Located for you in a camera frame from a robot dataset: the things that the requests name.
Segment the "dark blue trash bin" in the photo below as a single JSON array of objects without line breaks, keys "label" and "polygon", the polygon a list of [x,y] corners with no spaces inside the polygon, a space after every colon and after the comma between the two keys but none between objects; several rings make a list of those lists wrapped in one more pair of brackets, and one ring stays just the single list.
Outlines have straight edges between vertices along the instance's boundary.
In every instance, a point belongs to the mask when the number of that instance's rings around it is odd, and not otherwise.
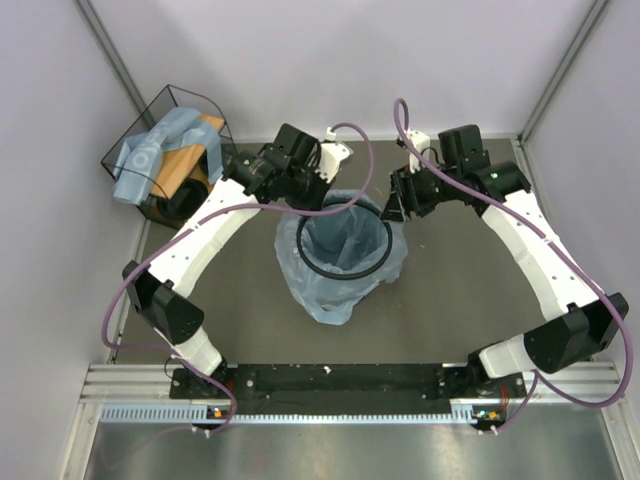
[{"label": "dark blue trash bin", "polygon": [[303,265],[311,271],[305,286],[324,310],[358,302],[399,277],[392,226],[367,200],[335,215],[302,218],[295,240]]}]

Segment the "light blue printed trash bag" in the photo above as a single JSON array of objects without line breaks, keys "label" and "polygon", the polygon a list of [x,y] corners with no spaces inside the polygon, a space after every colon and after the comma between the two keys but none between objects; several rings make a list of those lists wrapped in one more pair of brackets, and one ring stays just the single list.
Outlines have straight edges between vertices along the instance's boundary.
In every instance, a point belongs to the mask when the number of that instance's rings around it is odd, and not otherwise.
[{"label": "light blue printed trash bag", "polygon": [[141,205],[154,187],[165,157],[202,147],[207,156],[207,180],[215,183],[223,170],[223,152],[216,118],[187,107],[174,107],[146,133],[124,139],[113,165],[114,199]]}]

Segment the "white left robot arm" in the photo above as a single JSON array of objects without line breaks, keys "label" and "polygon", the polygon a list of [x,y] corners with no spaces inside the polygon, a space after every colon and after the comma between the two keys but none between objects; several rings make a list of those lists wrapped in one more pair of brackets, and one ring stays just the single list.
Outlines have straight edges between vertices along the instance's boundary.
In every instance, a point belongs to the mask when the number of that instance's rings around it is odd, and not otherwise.
[{"label": "white left robot arm", "polygon": [[351,151],[334,131],[319,140],[283,124],[256,153],[239,152],[224,167],[209,196],[148,266],[129,264],[127,294],[135,311],[195,370],[192,384],[205,396],[226,387],[222,354],[205,332],[204,313],[189,297],[200,276],[231,237],[277,200],[317,211]]}]

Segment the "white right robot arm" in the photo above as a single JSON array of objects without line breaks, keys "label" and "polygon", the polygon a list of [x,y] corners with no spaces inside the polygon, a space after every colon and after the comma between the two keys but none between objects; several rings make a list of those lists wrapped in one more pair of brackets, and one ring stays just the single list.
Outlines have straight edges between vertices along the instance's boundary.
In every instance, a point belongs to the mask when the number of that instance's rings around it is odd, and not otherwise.
[{"label": "white right robot arm", "polygon": [[401,134],[409,163],[390,175],[391,194],[382,217],[406,222],[437,205],[461,201],[504,243],[539,302],[544,323],[468,357],[466,380],[487,396],[504,377],[530,370],[556,373],[605,350],[619,328],[596,293],[567,266],[568,253],[540,210],[531,184],[512,161],[493,163],[480,130],[465,125],[439,133],[442,164],[429,170],[419,155],[430,138],[417,130]]}]

